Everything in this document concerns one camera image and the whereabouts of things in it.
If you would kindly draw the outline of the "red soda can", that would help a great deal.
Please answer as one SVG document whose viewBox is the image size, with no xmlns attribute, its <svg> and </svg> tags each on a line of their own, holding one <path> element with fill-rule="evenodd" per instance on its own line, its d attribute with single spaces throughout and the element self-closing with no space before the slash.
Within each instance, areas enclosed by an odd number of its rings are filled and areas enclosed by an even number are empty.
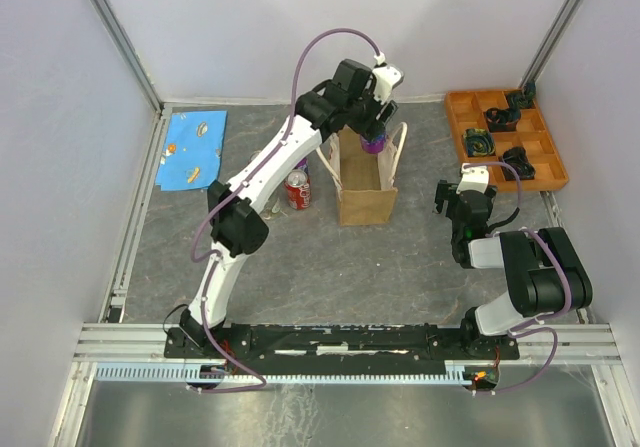
<svg viewBox="0 0 640 447">
<path fill-rule="evenodd" d="M 284 181 L 287 200 L 295 210 L 307 209 L 311 204 L 311 190 L 308 175 L 300 169 L 292 170 Z"/>
</svg>

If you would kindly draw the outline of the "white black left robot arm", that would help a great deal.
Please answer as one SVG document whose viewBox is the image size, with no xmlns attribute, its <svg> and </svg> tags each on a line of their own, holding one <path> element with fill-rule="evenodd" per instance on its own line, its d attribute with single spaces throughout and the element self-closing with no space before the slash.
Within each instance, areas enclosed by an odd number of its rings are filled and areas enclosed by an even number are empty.
<svg viewBox="0 0 640 447">
<path fill-rule="evenodd" d="M 198 356 L 212 356 L 220 348 L 217 328 L 226 319 L 237 277 L 269 235 L 260 216 L 267 200 L 304 157 L 343 128 L 368 140 L 383 135 L 397 110 L 392 93 L 403 80 L 403 72 L 391 64 L 369 68 L 355 60 L 341 61 L 332 78 L 296 99 L 293 113 L 246 167 L 225 183 L 210 184 L 209 213 L 197 230 L 210 234 L 210 248 L 191 253 L 193 261 L 207 267 L 179 321 L 187 346 Z"/>
</svg>

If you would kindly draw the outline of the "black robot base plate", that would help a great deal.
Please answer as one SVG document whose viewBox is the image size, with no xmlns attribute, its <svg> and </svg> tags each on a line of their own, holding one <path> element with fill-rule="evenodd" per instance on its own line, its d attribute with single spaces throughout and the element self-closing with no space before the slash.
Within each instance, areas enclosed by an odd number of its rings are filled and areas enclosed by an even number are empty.
<svg viewBox="0 0 640 447">
<path fill-rule="evenodd" d="M 241 363 L 228 372 L 264 377 L 443 374 L 447 361 L 520 358 L 516 340 L 483 336 L 467 321 L 460 327 L 232 324 L 213 331 L 219 349 L 203 333 L 195 339 L 179 327 L 165 333 L 166 358 L 211 363 L 227 353 Z"/>
</svg>

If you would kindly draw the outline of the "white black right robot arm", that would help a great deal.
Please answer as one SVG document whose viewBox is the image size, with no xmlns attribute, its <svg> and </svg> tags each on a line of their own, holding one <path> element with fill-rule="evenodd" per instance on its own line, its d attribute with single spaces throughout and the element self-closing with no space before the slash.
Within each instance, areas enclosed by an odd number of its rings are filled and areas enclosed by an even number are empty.
<svg viewBox="0 0 640 447">
<path fill-rule="evenodd" d="M 544 321 L 585 308 L 593 299 L 591 281 L 566 231 L 549 227 L 500 232 L 516 218 L 490 224 L 497 189 L 478 190 L 461 182 L 438 182 L 437 213 L 451 221 L 451 252 L 465 269 L 499 269 L 506 291 L 469 309 L 458 328 L 434 328 L 429 339 L 446 359 L 516 360 L 515 336 Z"/>
</svg>

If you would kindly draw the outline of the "purple soda can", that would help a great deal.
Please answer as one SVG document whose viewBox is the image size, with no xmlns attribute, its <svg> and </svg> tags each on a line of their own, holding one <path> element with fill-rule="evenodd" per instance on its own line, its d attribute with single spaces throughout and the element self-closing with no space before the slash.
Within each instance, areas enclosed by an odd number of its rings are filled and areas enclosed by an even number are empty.
<svg viewBox="0 0 640 447">
<path fill-rule="evenodd" d="M 380 154 L 386 145 L 387 136 L 382 134 L 374 139 L 366 139 L 365 137 L 360 137 L 360 145 L 363 151 L 370 155 L 378 155 Z"/>
<path fill-rule="evenodd" d="M 302 172 L 305 173 L 306 179 L 310 180 L 310 173 L 309 173 L 309 163 L 308 163 L 308 159 L 306 157 L 304 157 L 303 159 L 301 159 L 295 166 L 296 170 L 300 170 Z"/>
</svg>

